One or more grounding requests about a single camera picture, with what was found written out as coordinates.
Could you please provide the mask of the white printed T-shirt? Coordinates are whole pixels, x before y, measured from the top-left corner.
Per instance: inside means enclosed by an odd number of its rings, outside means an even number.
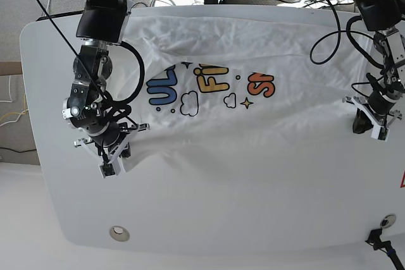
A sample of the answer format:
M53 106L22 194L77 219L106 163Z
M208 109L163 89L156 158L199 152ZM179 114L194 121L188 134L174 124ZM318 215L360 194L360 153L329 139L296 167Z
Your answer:
M130 139L130 171L151 156L201 168L252 166L288 148L336 142L372 152L354 134L357 108L343 103L366 83L367 62L330 27L225 17L135 16L124 39L146 77L131 117L150 130Z

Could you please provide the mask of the left metal table grommet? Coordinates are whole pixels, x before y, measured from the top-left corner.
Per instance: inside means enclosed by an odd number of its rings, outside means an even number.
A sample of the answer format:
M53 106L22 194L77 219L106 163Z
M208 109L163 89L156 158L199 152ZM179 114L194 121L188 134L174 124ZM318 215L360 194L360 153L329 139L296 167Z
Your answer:
M130 239L130 233L122 226L112 226L109 229L109 235L117 242L127 242Z

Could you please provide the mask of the metal table grommet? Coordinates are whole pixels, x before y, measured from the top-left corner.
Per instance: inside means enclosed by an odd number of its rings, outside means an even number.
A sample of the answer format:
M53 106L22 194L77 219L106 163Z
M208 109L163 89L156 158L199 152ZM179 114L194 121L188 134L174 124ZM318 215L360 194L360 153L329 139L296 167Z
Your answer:
M396 215L395 214L388 214L386 215L380 222L380 227L381 229L387 229L390 228L396 221Z
M109 235L117 242L127 242L130 239L130 233L122 226L112 226L109 229Z

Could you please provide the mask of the right metal table grommet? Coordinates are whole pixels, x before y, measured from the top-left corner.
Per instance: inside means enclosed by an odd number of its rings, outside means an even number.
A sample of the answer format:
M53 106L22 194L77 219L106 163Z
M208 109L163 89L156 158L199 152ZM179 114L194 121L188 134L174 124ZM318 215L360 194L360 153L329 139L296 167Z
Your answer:
M396 215L395 214L388 214L386 215L380 222L380 227L381 229L387 229L390 228L396 221Z

